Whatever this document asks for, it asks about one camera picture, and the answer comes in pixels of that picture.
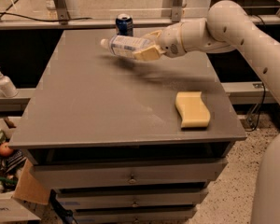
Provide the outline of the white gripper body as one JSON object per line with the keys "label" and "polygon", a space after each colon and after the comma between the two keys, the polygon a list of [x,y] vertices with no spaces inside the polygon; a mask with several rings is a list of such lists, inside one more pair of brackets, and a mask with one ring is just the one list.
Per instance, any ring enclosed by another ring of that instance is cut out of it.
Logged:
{"label": "white gripper body", "polygon": [[186,54],[181,38],[181,23],[176,23],[164,28],[158,37],[158,44],[170,58],[180,57]]}

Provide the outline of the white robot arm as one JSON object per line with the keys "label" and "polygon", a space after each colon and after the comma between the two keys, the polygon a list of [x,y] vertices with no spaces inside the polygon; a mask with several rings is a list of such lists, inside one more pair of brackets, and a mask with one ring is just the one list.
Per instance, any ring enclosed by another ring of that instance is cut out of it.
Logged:
{"label": "white robot arm", "polygon": [[[280,43],[262,32],[238,4],[229,0],[217,2],[206,18],[176,23],[146,38],[151,43],[133,53],[137,60],[237,49],[280,105]],[[250,224],[280,224],[280,134],[262,157]]]}

